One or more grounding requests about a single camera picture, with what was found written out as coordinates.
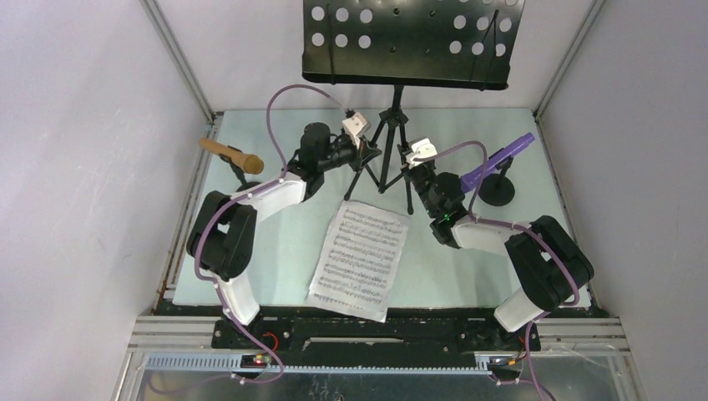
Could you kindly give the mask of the sheet music page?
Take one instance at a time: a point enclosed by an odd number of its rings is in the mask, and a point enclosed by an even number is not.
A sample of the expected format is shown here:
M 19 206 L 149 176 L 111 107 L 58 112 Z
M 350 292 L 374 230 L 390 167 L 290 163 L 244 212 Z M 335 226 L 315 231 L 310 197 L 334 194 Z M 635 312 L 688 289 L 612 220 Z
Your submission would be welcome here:
M 306 305 L 385 322 L 410 224 L 409 216 L 343 202 L 327 229 Z

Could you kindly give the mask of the black music stand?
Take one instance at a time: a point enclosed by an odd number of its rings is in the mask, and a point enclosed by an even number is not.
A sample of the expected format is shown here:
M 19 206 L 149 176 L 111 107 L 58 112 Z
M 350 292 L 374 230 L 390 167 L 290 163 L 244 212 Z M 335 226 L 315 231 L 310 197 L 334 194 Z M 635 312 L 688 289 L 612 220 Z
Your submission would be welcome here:
M 387 132 L 379 193 L 395 139 L 405 140 L 402 92 L 410 86 L 503 91 L 525 2 L 304 1 L 302 77 L 319 84 L 393 87 L 375 136 Z

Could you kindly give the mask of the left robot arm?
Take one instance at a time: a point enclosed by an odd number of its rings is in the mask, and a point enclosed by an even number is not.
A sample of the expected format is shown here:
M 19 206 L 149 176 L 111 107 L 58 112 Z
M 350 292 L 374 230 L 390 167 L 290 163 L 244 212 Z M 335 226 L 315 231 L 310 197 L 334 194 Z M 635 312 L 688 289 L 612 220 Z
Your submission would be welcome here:
M 257 224 L 312 198 L 327 171 L 344 165 L 360 170 L 378 157 L 381 151 L 366 137 L 370 127 L 351 117 L 335 135 L 326 124 L 310 123 L 275 179 L 234 194 L 215 190 L 202 202 L 186 251 L 195 260 L 195 275 L 211 283 L 225 315 L 235 322 L 231 336 L 242 347 L 253 348 L 264 337 L 263 324 L 254 319 L 260 305 L 247 272 Z

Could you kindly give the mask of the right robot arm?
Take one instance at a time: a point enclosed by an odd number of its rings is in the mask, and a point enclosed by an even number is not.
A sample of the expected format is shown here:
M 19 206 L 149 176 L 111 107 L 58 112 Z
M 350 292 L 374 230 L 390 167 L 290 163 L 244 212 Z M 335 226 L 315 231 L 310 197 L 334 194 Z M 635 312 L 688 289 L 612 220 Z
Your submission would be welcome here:
M 520 223 L 486 219 L 463 205 L 458 175 L 436 173 L 440 157 L 427 138 L 402 148 L 402 173 L 416 191 L 432 222 L 436 240 L 454 249 L 476 249 L 506 256 L 520 283 L 494 310 L 485 327 L 488 343 L 509 348 L 519 329 L 560 306 L 579 302 L 579 290 L 594 277 L 594 268 L 568 232 L 552 216 Z

